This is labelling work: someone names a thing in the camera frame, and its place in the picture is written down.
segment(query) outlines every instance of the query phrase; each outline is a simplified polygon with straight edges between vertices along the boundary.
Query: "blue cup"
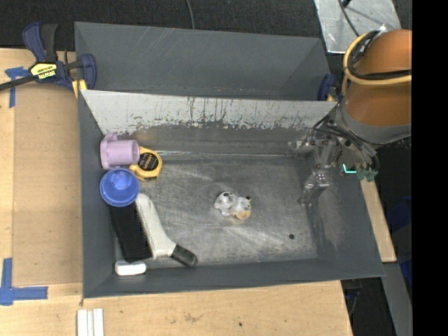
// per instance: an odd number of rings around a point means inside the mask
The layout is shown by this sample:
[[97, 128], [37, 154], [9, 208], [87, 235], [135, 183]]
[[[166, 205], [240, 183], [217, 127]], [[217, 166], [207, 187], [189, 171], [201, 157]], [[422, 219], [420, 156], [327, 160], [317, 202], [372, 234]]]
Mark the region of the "blue cup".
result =
[[126, 168], [115, 168], [101, 178], [99, 191], [103, 200], [112, 207], [126, 207], [139, 194], [139, 180]]

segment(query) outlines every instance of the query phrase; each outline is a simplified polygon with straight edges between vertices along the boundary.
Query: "black floor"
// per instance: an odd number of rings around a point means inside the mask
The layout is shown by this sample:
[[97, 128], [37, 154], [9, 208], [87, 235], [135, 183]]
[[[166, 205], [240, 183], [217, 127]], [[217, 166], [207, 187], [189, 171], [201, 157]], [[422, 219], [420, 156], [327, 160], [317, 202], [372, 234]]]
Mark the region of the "black floor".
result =
[[[402, 28], [412, 29], [412, 0], [393, 0]], [[196, 29], [322, 37], [313, 0], [190, 0]], [[22, 30], [34, 21], [56, 23], [58, 50], [74, 50], [74, 22], [191, 28], [185, 0], [0, 0], [0, 46], [22, 47]], [[342, 56], [328, 54], [336, 86]], [[379, 151], [375, 179], [385, 212], [411, 195], [411, 148]], [[379, 279], [344, 281], [355, 336], [394, 335]]]

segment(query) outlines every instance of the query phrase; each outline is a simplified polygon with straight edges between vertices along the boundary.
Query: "tape measure label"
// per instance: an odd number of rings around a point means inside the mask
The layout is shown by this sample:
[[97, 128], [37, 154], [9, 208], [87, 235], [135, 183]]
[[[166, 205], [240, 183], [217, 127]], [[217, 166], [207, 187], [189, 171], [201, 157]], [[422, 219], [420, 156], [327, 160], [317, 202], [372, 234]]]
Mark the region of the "tape measure label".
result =
[[140, 154], [139, 167], [144, 171], [150, 172], [157, 168], [159, 160], [157, 157], [149, 152]]

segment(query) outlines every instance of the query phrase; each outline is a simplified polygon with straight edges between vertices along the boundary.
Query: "clamp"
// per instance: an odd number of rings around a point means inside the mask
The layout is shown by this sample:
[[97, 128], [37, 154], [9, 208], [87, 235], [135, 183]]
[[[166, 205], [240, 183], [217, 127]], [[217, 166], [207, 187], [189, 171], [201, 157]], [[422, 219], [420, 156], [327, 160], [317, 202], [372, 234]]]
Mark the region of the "clamp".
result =
[[83, 54], [80, 59], [67, 63], [57, 60], [54, 50], [54, 40], [57, 24], [42, 24], [33, 22], [22, 33], [23, 41], [30, 50], [36, 62], [28, 68], [29, 75], [0, 84], [0, 91], [14, 88], [31, 81], [37, 83], [51, 83], [69, 91], [74, 91], [76, 81], [70, 76], [69, 71], [82, 67], [85, 86], [92, 89], [97, 80], [97, 68], [92, 54]]

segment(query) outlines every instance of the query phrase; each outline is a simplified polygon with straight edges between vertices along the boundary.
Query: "green light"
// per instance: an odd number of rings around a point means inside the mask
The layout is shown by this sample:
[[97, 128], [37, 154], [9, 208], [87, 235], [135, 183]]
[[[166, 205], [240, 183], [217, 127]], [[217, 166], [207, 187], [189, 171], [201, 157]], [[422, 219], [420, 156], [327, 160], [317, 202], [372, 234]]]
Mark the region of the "green light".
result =
[[348, 171], [345, 163], [342, 163], [342, 167], [344, 168], [344, 173], [356, 173], [356, 171]]

